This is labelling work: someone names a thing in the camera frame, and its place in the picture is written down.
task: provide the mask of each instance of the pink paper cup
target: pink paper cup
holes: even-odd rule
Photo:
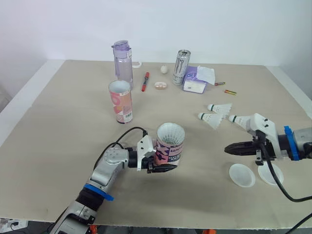
[[[133,118],[130,84],[124,80],[115,80],[109,84],[108,89],[117,122],[129,123]]]
[[[184,129],[176,123],[164,123],[157,129],[154,162],[178,165],[183,150]]]

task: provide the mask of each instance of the red marker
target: red marker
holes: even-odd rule
[[[147,85],[147,80],[148,80],[148,77],[149,77],[149,76],[150,76],[150,73],[149,73],[149,72],[145,73],[144,83],[143,83],[143,85],[142,85],[142,92],[145,91],[145,88],[146,88],[146,85]]]

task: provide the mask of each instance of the badminton shuttlecock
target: badminton shuttlecock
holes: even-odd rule
[[[206,114],[199,113],[198,118],[208,123],[213,129],[217,129],[223,118],[223,114]]]
[[[222,104],[222,105],[210,104],[210,105],[208,105],[207,109],[209,111],[213,111],[215,113],[223,114],[223,115],[227,116],[230,112],[231,107],[232,107],[232,103]]]
[[[157,137],[168,145],[180,145],[185,138],[185,131],[176,123],[164,123],[157,129]]]
[[[243,129],[247,130],[250,123],[250,116],[230,116],[229,121],[238,124]]]

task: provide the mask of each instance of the purple box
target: purple box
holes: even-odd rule
[[[183,90],[187,92],[202,94],[207,82],[196,78],[197,67],[188,66],[184,76]]]

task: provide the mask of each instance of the silver can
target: silver can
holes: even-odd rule
[[[184,75],[187,65],[190,61],[191,52],[188,50],[179,50],[176,57],[174,76],[172,77],[173,84],[183,84]]]

